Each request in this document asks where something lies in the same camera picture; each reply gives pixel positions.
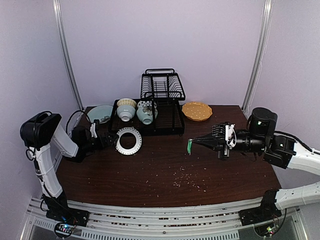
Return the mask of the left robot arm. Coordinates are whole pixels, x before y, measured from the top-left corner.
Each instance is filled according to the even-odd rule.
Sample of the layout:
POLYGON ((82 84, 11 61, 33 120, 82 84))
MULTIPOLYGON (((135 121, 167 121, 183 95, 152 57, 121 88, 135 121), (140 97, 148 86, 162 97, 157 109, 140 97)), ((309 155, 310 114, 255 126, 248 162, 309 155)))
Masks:
POLYGON ((119 136, 114 133, 99 134, 100 121, 90 120, 89 127, 77 125, 71 132, 61 124, 62 116, 42 111, 20 127, 20 137, 26 146, 26 156, 34 163, 35 174, 42 188, 45 203, 61 222, 72 218, 67 197, 54 168, 51 146, 71 162, 81 163, 97 150, 115 145, 119 136))

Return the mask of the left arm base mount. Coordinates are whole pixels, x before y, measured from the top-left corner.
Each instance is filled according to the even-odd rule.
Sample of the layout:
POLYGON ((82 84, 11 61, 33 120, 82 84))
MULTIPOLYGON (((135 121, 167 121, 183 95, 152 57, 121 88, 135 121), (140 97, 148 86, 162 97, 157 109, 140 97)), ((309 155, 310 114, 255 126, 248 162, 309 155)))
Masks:
POLYGON ((86 210, 69 208, 53 208, 50 207, 46 212, 46 217, 62 223, 74 226, 86 227, 90 213, 86 210))

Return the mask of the black wire dish rack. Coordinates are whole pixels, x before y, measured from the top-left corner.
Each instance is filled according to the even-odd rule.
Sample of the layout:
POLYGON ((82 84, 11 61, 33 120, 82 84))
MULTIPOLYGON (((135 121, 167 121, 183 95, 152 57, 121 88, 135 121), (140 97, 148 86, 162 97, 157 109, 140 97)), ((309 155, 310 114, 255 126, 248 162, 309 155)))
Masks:
POLYGON ((146 69, 141 75, 140 98, 115 100, 108 131, 133 127, 142 136, 182 136, 185 123, 180 101, 186 99, 173 68, 146 69))

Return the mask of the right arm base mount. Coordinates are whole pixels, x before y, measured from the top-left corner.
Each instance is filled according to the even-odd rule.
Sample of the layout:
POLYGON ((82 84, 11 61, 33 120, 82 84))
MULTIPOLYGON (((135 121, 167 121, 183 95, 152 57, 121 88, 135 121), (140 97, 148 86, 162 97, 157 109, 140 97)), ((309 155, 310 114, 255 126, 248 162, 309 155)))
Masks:
POLYGON ((282 211, 277 208, 258 206, 240 210, 238 214, 242 226, 248 226, 272 220, 274 217, 281 217, 282 211))

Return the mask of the metal keyring disc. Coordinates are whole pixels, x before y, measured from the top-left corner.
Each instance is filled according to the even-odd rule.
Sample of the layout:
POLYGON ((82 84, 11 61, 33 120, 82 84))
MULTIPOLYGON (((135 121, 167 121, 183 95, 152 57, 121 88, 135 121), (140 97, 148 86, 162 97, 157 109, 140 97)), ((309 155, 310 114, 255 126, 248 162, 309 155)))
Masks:
POLYGON ((118 140, 116 142, 115 148, 120 154, 125 155, 125 156, 134 155, 141 148, 141 146, 142 146, 142 136, 139 133, 139 131, 136 130, 135 128, 133 128, 133 127, 124 127, 122 129, 120 129, 116 134, 118 135, 118 140), (121 145, 121 137, 123 137, 125 134, 131 134, 131 135, 133 135, 135 137, 135 145, 132 148, 128 148, 127 149, 127 148, 124 148, 121 145))

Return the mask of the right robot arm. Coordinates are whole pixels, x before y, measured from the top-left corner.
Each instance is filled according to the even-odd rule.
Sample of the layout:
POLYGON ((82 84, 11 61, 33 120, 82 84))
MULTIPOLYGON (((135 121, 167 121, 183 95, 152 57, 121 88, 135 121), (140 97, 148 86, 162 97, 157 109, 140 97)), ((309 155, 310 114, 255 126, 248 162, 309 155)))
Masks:
MULTIPOLYGON (((187 151, 190 153, 192 145, 197 144, 217 152, 220 160, 228 158, 231 151, 252 153, 282 169, 319 175, 319 150, 309 147, 292 134, 276 130, 277 120, 276 113, 264 107, 256 107, 248 118, 247 129, 236 129, 229 122, 215 124, 211 133, 189 139, 187 151)), ((319 201, 319 182, 290 189, 268 190, 256 210, 256 216, 266 221, 276 211, 319 201)))

